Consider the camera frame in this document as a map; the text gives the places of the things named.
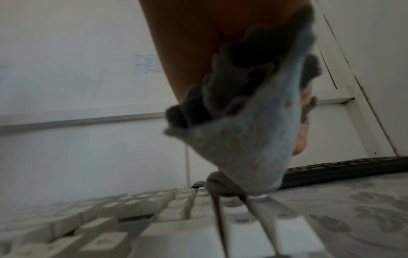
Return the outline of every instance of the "black keyboard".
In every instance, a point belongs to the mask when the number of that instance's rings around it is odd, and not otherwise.
[[[328,183],[367,176],[378,176],[408,171],[408,157],[354,159],[289,168],[280,189]],[[192,188],[204,186],[196,182]]]

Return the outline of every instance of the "patterned tablecloth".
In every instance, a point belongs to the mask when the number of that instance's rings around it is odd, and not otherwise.
[[[408,258],[408,172],[282,190],[337,258]]]

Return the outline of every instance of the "white keyboard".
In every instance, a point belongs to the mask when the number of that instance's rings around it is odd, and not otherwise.
[[[330,258],[306,219],[267,196],[169,189],[0,214],[2,258]]]

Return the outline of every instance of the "paper notice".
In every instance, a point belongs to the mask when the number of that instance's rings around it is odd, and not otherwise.
[[[135,74],[162,73],[163,68],[157,55],[137,55]]]

